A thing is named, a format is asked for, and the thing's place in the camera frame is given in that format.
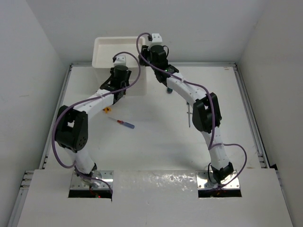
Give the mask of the stubby green screwdriver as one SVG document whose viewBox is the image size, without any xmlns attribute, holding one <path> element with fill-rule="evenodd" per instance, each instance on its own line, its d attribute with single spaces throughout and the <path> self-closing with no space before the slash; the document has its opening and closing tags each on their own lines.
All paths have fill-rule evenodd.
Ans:
<svg viewBox="0 0 303 227">
<path fill-rule="evenodd" d="M 171 88 L 169 88 L 169 87 L 167 88 L 167 93 L 168 93 L 168 94 L 171 94 L 172 91 L 173 91 L 173 90 L 172 90 Z"/>
</svg>

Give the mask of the white drawer container box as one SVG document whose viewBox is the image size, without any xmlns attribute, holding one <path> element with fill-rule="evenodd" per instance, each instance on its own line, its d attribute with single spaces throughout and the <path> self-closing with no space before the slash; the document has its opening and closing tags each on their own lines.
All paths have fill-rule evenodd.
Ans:
<svg viewBox="0 0 303 227">
<path fill-rule="evenodd" d="M 110 69 L 118 64 L 126 65 L 132 72 L 129 83 L 135 84 L 127 89 L 127 96 L 144 96 L 147 93 L 146 67 L 138 67 L 138 51 L 136 47 L 145 45 L 145 38 L 136 37 L 98 37 L 94 42 L 92 67 L 99 84 L 110 76 Z"/>
</svg>

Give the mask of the long green screwdriver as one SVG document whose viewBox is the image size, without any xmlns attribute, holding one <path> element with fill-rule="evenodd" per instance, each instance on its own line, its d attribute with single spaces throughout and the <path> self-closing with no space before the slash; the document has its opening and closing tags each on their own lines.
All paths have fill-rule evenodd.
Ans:
<svg viewBox="0 0 303 227">
<path fill-rule="evenodd" d="M 188 126 L 191 127 L 191 112 L 190 112 L 190 104 L 187 102 L 187 115 L 188 115 Z"/>
</svg>

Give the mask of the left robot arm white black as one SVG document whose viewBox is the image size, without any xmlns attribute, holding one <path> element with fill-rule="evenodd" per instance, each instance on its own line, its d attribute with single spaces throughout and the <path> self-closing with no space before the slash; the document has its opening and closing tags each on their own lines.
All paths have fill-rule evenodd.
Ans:
<svg viewBox="0 0 303 227">
<path fill-rule="evenodd" d="M 61 166 L 74 167 L 80 175 L 92 176 L 97 166 L 85 148 L 88 142 L 89 120 L 114 105 L 126 94 L 126 89 L 130 87 L 131 73 L 127 66 L 116 65 L 110 69 L 110 77 L 90 98 L 60 107 L 52 132 L 52 149 Z M 68 152 L 72 159 L 71 166 L 63 164 L 59 159 L 56 144 Z"/>
</svg>

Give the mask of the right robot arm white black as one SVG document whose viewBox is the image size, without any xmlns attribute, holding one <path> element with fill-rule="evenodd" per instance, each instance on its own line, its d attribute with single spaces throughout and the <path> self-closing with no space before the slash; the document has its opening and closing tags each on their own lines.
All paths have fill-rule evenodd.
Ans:
<svg viewBox="0 0 303 227">
<path fill-rule="evenodd" d="M 192 123 L 205 139 L 211 157 L 213 178 L 220 184 L 234 169 L 220 135 L 222 116 L 217 95 L 209 93 L 205 87 L 187 81 L 177 68 L 168 63 L 162 45 L 143 45 L 139 62 L 143 66 L 150 66 L 160 83 L 177 92 L 192 107 Z"/>
</svg>

